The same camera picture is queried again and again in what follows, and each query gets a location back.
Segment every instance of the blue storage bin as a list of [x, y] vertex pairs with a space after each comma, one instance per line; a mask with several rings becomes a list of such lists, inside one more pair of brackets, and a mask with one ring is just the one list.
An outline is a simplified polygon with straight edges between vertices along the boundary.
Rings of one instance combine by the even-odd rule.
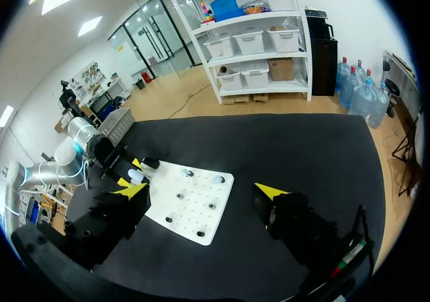
[[229, 10], [229, 11], [224, 12], [224, 13], [215, 14], [214, 17], [215, 17], [215, 21], [219, 22], [222, 20], [230, 19], [230, 18], [240, 17], [242, 15], [245, 15], [245, 12], [243, 11], [243, 9], [238, 8], [235, 10]]
[[215, 21], [222, 21], [245, 14], [243, 9], [237, 6], [236, 0], [215, 0], [210, 4]]
[[238, 8], [236, 0], [215, 0], [210, 4], [210, 7], [213, 13], [216, 13], [216, 11], [218, 11], [218, 13], [223, 13], [223, 10]]

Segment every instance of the ceiling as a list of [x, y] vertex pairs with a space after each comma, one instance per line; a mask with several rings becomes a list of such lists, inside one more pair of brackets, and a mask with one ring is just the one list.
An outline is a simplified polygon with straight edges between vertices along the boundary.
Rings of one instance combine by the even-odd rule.
[[[19, 109], [70, 55], [100, 36], [107, 38], [107, 31], [134, 1], [72, 0], [43, 16], [43, 0], [24, 3], [0, 45], [0, 115], [6, 105]], [[78, 38], [82, 23], [100, 15], [99, 25]]]

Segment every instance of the desk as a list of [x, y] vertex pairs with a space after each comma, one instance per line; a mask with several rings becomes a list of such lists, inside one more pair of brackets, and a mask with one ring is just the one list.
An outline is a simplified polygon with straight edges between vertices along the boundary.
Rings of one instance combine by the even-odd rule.
[[106, 88], [106, 89], [99, 89], [96, 94], [88, 100], [88, 107], [96, 113], [96, 115], [99, 117], [99, 114], [103, 112], [106, 105], [110, 102], [112, 102], [115, 97], [120, 95], [124, 91], [124, 87], [122, 85], [121, 79], [117, 79], [116, 81], [112, 82], [112, 84]]
[[[385, 222], [385, 195], [378, 153], [360, 116], [337, 114], [193, 117], [136, 122], [123, 142], [137, 158], [229, 172], [234, 184], [214, 241], [201, 246], [143, 217], [129, 241], [118, 243], [94, 273], [162, 296], [194, 299], [236, 297], [281, 301], [295, 294], [307, 275], [290, 251], [273, 241], [251, 207], [255, 182], [298, 190], [339, 235], [350, 229], [364, 204], [378, 255]], [[119, 189], [89, 171], [90, 191], [79, 187], [69, 205], [71, 221], [87, 212], [92, 197]], [[356, 271], [359, 285], [366, 260]]]

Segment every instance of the poster on wall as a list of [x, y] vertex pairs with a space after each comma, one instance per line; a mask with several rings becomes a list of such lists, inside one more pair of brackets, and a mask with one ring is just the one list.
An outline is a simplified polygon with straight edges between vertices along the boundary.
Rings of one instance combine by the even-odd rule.
[[82, 100], [86, 95], [92, 94], [100, 86], [100, 82], [106, 79], [101, 72], [98, 62], [91, 62], [80, 70], [70, 81], [69, 85], [76, 96]]

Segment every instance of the cardboard box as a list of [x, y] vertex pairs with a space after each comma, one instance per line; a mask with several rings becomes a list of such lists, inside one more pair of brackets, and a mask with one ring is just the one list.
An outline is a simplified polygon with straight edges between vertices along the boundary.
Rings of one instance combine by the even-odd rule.
[[269, 94], [254, 94], [254, 102], [266, 102], [269, 99]]
[[246, 95], [236, 96], [234, 98], [234, 102], [235, 103], [247, 103], [247, 102], [249, 102], [249, 95], [246, 94]]
[[225, 104], [225, 105], [234, 104], [234, 96], [224, 96], [222, 98], [222, 104]]
[[269, 67], [273, 81], [294, 80], [294, 66], [291, 58], [269, 59]]
[[279, 32], [281, 30], [285, 30], [285, 27], [277, 27], [277, 26], [271, 26], [270, 27], [271, 32]]

